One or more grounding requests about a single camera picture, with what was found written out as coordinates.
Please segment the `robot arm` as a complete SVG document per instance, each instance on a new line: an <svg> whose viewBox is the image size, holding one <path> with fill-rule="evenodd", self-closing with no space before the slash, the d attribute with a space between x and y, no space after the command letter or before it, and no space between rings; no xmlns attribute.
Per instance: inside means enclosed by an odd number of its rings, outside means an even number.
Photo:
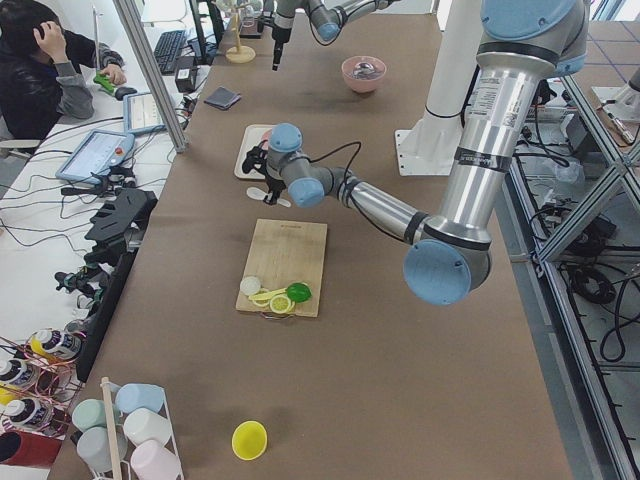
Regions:
<svg viewBox="0 0 640 480"><path fill-rule="evenodd" d="M274 40L272 70L279 69L284 47L290 41L296 12L299 9L306 14L310 26L320 39L325 44L330 44L338 38L348 23L370 13L387 9L394 3L394 0L342 1L328 8L320 0L277 1L275 15L271 21L271 37Z"/></svg>
<svg viewBox="0 0 640 480"><path fill-rule="evenodd" d="M409 247L404 279L434 305L466 297L488 277L487 225L539 83L580 70L586 1L456 1L448 15L423 118L405 138L449 171L439 210L427 214L357 178L315 164L300 130L274 127L246 169L259 171L274 203L287 191L300 207L328 196Z"/></svg>

